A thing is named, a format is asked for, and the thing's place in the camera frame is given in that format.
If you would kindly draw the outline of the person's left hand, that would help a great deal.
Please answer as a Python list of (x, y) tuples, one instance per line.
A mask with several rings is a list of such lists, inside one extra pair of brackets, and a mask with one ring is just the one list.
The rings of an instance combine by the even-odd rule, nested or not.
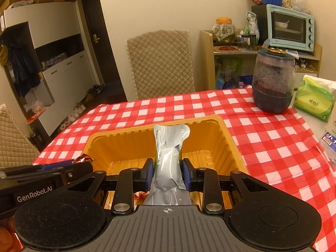
[(23, 249), (13, 226), (13, 216), (1, 220), (0, 252), (19, 252)]

